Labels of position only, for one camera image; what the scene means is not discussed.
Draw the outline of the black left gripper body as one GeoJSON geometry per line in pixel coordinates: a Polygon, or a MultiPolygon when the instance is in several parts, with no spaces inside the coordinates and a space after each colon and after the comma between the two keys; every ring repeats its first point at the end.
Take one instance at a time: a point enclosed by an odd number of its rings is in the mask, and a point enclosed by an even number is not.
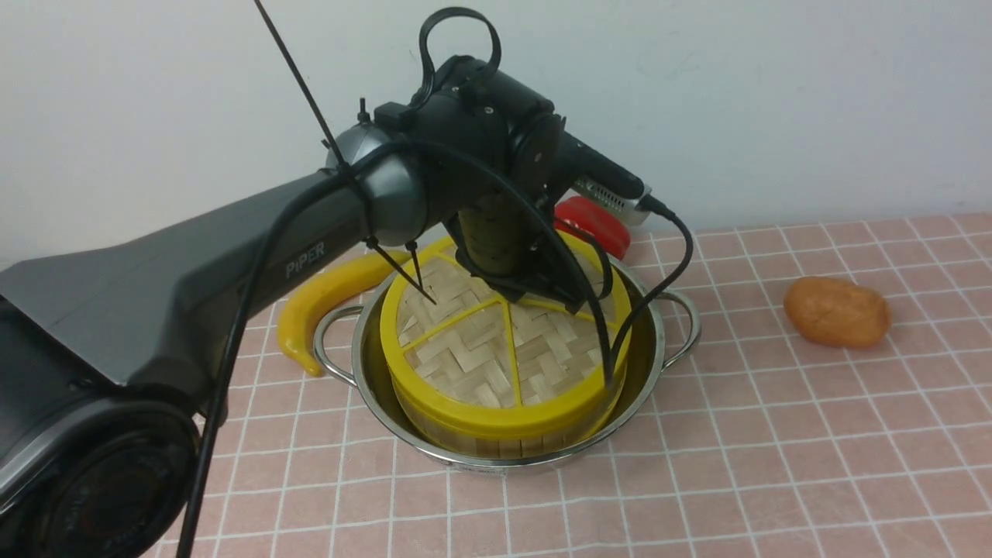
{"type": "Polygon", "coordinates": [[[578,233],[603,267],[602,286],[594,288],[584,269],[571,269],[550,239],[555,226],[549,212],[539,215],[542,221],[536,223],[531,212],[505,191],[483,195],[446,220],[457,263],[513,303],[531,295],[557,301],[568,313],[577,314],[588,302],[587,291],[599,301],[607,299],[614,278],[605,251],[593,237],[578,233]]]}

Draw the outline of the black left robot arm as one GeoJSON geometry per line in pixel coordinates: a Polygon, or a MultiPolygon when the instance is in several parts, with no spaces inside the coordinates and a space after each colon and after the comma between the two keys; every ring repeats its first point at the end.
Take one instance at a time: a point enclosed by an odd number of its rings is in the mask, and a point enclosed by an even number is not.
{"type": "Polygon", "coordinates": [[[511,299],[592,301],[553,204],[605,162],[491,56],[435,67],[410,102],[361,109],[325,166],[103,250],[2,272],[2,555],[138,557],[185,512],[184,550],[245,325],[354,245],[442,223],[511,299]]]}

